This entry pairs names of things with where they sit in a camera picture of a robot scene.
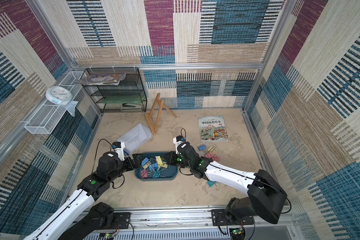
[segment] magazine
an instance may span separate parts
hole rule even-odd
[[[223,116],[200,117],[198,120],[202,142],[228,142]]]
[[[126,74],[93,74],[87,78],[80,79],[75,83],[86,85],[118,85]]]

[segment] blue tray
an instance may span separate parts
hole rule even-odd
[[[142,159],[144,159],[145,157],[148,157],[148,159],[155,159],[155,156],[161,156],[161,158],[164,157],[165,154],[167,154],[168,152],[144,152],[142,155]],[[137,179],[142,180],[142,181],[166,181],[166,180],[173,180],[178,172],[178,167],[177,166],[168,166],[167,170],[164,170],[163,173],[161,174],[161,176],[164,177],[158,177],[158,178],[152,178],[153,174],[149,175],[148,178],[141,178],[141,171],[143,171],[144,168],[143,167],[139,167],[137,169],[135,169],[135,176]]]

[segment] striped fabric wall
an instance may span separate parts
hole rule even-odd
[[[25,1],[0,1],[0,143],[67,69]]]
[[[67,66],[24,0],[0,0],[0,144]],[[20,141],[0,166],[0,239],[22,239],[58,209],[97,121],[83,92],[75,117]]]
[[[55,212],[82,161],[98,115],[80,90],[50,135],[27,133],[0,166],[0,239],[22,239]]]
[[[306,239],[360,239],[360,0],[298,0],[248,114]]]
[[[88,66],[262,61],[284,0],[41,3],[72,58]],[[156,93],[169,108],[241,108],[256,71],[141,74],[149,108]]]
[[[140,71],[151,108],[156,94],[172,109],[242,108],[257,69]]]

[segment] paper document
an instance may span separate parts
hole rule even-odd
[[[148,139],[152,137],[149,127],[141,122],[117,139],[117,142],[124,142],[124,155],[128,156],[136,151]]]

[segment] clock face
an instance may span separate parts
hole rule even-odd
[[[51,90],[51,95],[54,98],[57,98],[59,100],[67,99],[68,94],[69,94],[69,91],[67,89],[65,89],[65,88],[53,88]]]
[[[58,105],[65,106],[72,100],[72,94],[65,88],[60,86],[53,86],[45,93],[46,98]]]

